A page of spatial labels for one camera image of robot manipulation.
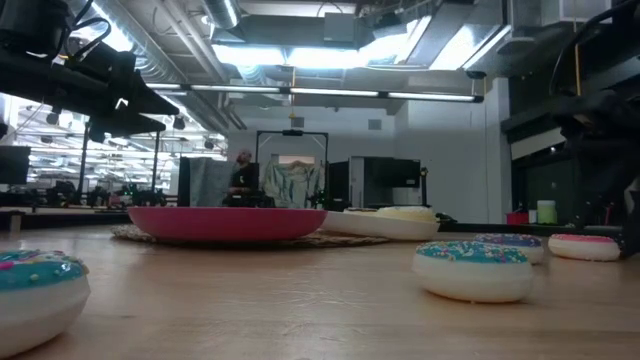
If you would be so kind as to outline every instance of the pink frosting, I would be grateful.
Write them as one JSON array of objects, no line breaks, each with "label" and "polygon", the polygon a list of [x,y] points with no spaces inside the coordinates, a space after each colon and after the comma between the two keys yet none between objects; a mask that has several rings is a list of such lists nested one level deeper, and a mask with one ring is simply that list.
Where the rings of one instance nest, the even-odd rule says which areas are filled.
[{"label": "pink frosting", "polygon": [[583,241],[583,242],[598,242],[598,243],[614,242],[612,238],[608,238],[605,236],[555,234],[551,237],[556,240],[562,240],[562,241]]}]

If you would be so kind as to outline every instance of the wooden table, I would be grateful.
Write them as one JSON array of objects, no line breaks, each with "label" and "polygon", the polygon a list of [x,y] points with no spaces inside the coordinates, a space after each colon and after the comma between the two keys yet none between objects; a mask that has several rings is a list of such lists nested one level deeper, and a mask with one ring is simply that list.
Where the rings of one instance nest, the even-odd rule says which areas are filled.
[{"label": "wooden table", "polygon": [[238,252],[109,236],[0,241],[64,250],[91,269],[75,325],[19,359],[640,359],[640,258],[549,258],[526,302],[478,305],[423,291],[415,243]]}]

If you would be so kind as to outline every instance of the computer screen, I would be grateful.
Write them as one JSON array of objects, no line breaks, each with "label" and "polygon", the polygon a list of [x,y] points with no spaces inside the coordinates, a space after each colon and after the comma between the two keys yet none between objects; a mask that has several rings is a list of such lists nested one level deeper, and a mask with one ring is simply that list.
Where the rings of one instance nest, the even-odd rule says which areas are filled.
[{"label": "computer screen", "polygon": [[26,184],[30,154],[27,146],[0,146],[0,184]]}]

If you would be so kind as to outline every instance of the person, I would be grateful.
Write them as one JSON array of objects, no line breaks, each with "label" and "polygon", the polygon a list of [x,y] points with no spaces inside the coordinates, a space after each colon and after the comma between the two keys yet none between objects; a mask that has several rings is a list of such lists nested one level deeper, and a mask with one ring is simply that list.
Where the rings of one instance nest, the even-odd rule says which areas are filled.
[{"label": "person", "polygon": [[239,195],[250,193],[255,188],[254,168],[251,166],[253,155],[251,151],[243,149],[236,158],[236,169],[231,177],[229,194]]}]

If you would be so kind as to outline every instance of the wall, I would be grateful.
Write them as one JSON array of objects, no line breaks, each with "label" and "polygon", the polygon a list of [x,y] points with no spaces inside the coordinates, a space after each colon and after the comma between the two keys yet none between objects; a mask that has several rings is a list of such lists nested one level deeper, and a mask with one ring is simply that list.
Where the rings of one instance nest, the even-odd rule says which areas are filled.
[{"label": "wall", "polygon": [[[465,223],[503,223],[510,211],[509,147],[500,132],[508,85],[496,80],[482,104],[408,102],[396,115],[394,153],[429,170],[427,198]],[[396,189],[394,201],[419,204],[420,192]]]},{"label": "wall", "polygon": [[[281,131],[291,128],[289,108],[237,107],[236,112],[249,130],[229,134],[229,159],[235,159],[243,148],[255,152],[256,130]],[[329,133],[329,162],[346,161],[351,156],[393,156],[394,118],[382,109],[297,108],[296,116],[305,117],[304,131]],[[369,119],[381,119],[382,130],[368,130]],[[316,136],[324,144],[324,137]],[[324,149],[310,136],[284,137],[279,134],[260,137],[258,162],[266,163],[272,154],[314,156],[324,160]]]}]

